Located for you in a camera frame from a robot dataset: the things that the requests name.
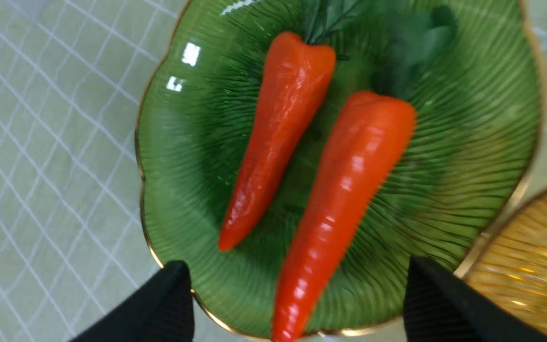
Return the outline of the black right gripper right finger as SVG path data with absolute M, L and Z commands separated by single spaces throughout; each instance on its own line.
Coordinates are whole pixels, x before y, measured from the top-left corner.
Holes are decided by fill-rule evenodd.
M 547 335 L 423 256 L 410 258 L 402 318 L 409 342 L 547 342 Z

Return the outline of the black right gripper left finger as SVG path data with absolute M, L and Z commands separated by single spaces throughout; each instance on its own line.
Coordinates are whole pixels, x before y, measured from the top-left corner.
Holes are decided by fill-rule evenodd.
M 186 262 L 173 260 L 74 342 L 191 342 L 195 312 Z

